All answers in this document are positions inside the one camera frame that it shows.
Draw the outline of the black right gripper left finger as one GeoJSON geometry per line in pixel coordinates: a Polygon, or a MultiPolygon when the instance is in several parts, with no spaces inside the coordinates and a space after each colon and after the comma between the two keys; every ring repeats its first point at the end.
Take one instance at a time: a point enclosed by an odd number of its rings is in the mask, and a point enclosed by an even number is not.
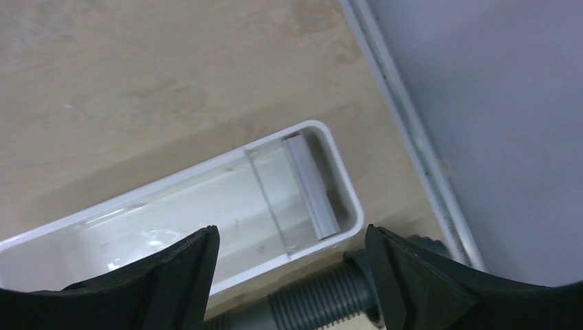
{"type": "Polygon", "coordinates": [[[1,328],[202,329],[219,243],[212,225],[60,291],[2,289],[1,328]]]}

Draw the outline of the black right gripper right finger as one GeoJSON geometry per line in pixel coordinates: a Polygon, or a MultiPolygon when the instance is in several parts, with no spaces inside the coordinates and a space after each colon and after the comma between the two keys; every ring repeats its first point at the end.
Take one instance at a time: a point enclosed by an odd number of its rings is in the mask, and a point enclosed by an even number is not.
{"type": "Polygon", "coordinates": [[[582,283],[501,278],[419,247],[383,227],[365,237],[387,329],[581,329],[582,283]]]}

